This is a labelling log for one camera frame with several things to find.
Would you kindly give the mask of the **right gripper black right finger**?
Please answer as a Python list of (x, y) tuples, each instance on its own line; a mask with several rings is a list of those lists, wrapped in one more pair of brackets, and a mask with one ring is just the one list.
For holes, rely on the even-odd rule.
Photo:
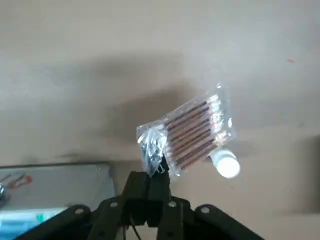
[(260, 240), (262, 237), (211, 204), (191, 208), (188, 200), (170, 190), (169, 167), (161, 159), (150, 178), (147, 199), (149, 227), (156, 227), (158, 240)]

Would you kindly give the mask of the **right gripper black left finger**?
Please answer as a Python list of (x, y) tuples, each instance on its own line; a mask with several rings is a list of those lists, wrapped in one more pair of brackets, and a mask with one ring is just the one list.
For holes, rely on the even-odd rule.
[(130, 218), (137, 214), (139, 223), (147, 220), (146, 173), (132, 171), (122, 194), (103, 200), (91, 211), (83, 204), (72, 205), (17, 237), (19, 240), (115, 240), (125, 239)]

